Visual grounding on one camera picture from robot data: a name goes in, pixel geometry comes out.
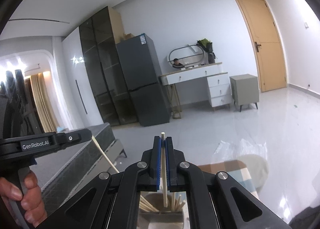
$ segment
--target human hand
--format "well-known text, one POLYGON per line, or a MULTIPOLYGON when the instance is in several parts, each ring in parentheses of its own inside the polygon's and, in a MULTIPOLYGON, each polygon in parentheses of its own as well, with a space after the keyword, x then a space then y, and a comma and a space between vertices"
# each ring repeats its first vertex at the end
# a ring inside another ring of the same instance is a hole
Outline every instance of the human hand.
POLYGON ((36 227, 47 218, 47 212, 44 209, 38 179, 32 171, 25 177, 24 184, 28 191, 22 198, 20 189, 0 177, 0 196, 11 214, 12 210, 8 200, 21 201, 22 208, 26 210, 25 219, 36 227))

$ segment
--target gray refrigerator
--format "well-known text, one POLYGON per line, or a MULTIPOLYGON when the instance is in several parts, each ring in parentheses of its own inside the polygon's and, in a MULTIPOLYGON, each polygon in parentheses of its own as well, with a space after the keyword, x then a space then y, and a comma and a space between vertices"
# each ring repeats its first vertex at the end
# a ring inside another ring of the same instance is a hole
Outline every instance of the gray refrigerator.
POLYGON ((168 123, 171 107, 159 82, 161 69, 153 40, 141 34, 116 46, 139 123, 142 126, 168 123))

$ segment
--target silver screw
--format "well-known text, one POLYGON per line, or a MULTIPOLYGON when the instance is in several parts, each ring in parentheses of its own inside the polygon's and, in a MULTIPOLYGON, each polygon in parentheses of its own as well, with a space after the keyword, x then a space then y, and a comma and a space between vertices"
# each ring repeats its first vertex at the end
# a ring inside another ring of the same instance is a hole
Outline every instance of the silver screw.
POLYGON ((109 173, 107 173, 107 172, 101 172, 99 174, 100 179, 107 179, 108 177, 109 177, 109 173))
POLYGON ((189 164, 189 162, 181 162, 180 167, 186 169, 186 168, 190 167, 190 164, 189 164))
POLYGON ((218 173, 218 177, 219 177, 220 179, 227 179, 227 178, 228 178, 228 174, 225 173, 225 172, 219 172, 219 173, 218 173))
POLYGON ((145 168, 145 167, 147 166, 147 164, 146 164, 145 162, 138 162, 138 163, 137 163, 137 166, 138 166, 139 168, 145 168))

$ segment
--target checkered cloth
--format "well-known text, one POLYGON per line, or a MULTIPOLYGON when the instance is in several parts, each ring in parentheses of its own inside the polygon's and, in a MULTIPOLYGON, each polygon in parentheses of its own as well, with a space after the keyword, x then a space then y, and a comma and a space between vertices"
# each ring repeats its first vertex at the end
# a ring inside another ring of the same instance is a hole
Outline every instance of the checkered cloth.
POLYGON ((253 185, 247 166, 238 160, 201 165, 199 168, 208 173, 216 174, 220 171, 227 172, 237 182, 239 182, 246 190, 259 199, 256 188, 253 185))

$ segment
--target black furniture leg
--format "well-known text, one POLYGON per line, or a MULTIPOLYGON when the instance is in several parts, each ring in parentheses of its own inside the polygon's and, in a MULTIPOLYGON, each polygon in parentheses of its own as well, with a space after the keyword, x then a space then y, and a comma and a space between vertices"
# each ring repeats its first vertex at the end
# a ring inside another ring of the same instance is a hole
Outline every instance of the black furniture leg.
POLYGON ((125 153, 124 149, 120 152, 120 154, 122 154, 122 153, 125 155, 126 158, 128 157, 127 154, 125 153))

